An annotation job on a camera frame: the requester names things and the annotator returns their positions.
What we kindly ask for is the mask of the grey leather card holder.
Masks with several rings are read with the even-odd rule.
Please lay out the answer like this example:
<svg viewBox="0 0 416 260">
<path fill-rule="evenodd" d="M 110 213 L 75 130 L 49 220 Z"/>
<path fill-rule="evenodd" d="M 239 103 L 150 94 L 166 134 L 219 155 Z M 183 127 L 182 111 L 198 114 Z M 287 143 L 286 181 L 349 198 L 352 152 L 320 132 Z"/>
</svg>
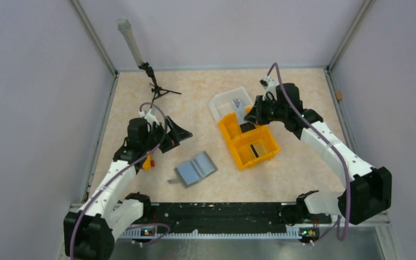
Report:
<svg viewBox="0 0 416 260">
<path fill-rule="evenodd" d="M 176 177 L 168 179 L 169 184 L 182 184 L 184 187 L 191 187 L 218 171 L 207 151 L 201 152 L 189 161 L 186 161 L 174 168 Z"/>
</svg>

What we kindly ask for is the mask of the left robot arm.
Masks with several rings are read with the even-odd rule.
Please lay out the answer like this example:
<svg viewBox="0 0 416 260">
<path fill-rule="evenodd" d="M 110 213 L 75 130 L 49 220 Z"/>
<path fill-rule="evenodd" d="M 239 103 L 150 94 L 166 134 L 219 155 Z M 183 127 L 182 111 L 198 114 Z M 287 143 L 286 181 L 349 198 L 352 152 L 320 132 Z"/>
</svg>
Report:
<svg viewBox="0 0 416 260">
<path fill-rule="evenodd" d="M 70 259 L 109 259 L 119 237 L 133 222 L 145 224 L 152 217 L 146 198 L 119 197 L 157 149 L 162 153 L 179 146 L 193 134 L 169 116 L 160 123 L 153 115 L 131 119 L 127 136 L 115 152 L 110 167 L 92 196 L 63 220 L 64 250 Z"/>
</svg>

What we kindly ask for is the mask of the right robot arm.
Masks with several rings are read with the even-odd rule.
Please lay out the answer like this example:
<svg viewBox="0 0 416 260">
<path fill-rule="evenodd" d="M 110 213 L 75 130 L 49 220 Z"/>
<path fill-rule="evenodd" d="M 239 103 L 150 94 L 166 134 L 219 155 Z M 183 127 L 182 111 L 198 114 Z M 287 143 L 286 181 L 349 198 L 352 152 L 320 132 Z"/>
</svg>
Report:
<svg viewBox="0 0 416 260">
<path fill-rule="evenodd" d="M 343 216 L 358 225 L 390 208 L 392 174 L 387 168 L 376 168 L 361 159 L 329 129 L 322 116 L 304 108 L 295 84 L 260 83 L 265 92 L 256 96 L 244 119 L 261 126 L 284 124 L 320 156 L 345 188 L 342 193 L 310 191 L 299 195 L 295 205 L 299 221 L 311 223 L 318 214 L 328 214 Z"/>
</svg>

